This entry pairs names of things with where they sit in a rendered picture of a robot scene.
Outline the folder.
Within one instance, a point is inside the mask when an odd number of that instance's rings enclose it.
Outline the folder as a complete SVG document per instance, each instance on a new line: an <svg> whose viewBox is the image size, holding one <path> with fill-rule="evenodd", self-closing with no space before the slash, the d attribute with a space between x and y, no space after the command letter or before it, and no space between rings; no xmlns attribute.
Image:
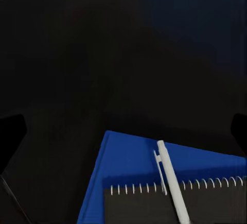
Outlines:
<svg viewBox="0 0 247 224"><path fill-rule="evenodd" d="M247 177L247 158L164 142L177 181ZM106 130L76 224L104 224L106 189L160 185L157 140ZM167 178L159 162L165 185Z"/></svg>

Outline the notebook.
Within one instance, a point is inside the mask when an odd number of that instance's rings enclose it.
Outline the notebook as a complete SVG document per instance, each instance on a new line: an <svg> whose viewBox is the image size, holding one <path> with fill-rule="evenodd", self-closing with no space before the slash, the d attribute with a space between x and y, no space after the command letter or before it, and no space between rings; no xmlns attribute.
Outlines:
<svg viewBox="0 0 247 224"><path fill-rule="evenodd" d="M247 178L181 181L190 224L247 224ZM179 224L169 183L104 191L104 224Z"/></svg>

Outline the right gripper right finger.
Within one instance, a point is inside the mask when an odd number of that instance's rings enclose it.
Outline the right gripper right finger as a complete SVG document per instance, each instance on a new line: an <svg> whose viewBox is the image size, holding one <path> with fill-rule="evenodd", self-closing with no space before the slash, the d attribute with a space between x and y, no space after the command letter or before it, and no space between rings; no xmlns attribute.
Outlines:
<svg viewBox="0 0 247 224"><path fill-rule="evenodd" d="M231 133L247 155L247 116L246 115L235 114L231 125Z"/></svg>

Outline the pen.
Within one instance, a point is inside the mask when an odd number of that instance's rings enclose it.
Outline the pen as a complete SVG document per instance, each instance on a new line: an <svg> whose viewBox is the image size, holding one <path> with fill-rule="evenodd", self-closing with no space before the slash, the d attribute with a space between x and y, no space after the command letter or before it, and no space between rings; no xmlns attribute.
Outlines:
<svg viewBox="0 0 247 224"><path fill-rule="evenodd" d="M156 156L156 153L154 151L154 156L156 159L158 170L160 172L161 180L163 182L165 194L167 195L167 190L165 187L165 183L164 183L164 179L162 176L159 162L162 162L162 164L163 164L163 168L164 168L164 171L166 174L167 183L169 183L169 187L171 190L171 194L172 194L173 202L175 205L175 210L176 210L176 214L177 214L177 217L179 220L179 224L190 224L190 221L189 221L189 218L187 215L187 210L186 210L184 200L182 197L182 192L179 189L178 181L177 181L177 178L176 178L174 170L173 170L173 166L171 163L171 159L170 159L168 150L165 147L164 141L162 141L162 140L157 141L157 145L159 148L159 154L160 155Z"/></svg>

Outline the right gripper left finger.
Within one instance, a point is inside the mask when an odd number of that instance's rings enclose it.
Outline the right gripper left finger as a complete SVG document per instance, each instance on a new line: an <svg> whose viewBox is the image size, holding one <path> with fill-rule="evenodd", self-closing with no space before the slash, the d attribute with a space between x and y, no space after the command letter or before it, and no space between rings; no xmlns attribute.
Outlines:
<svg viewBox="0 0 247 224"><path fill-rule="evenodd" d="M0 119L0 176L27 133L22 114Z"/></svg>

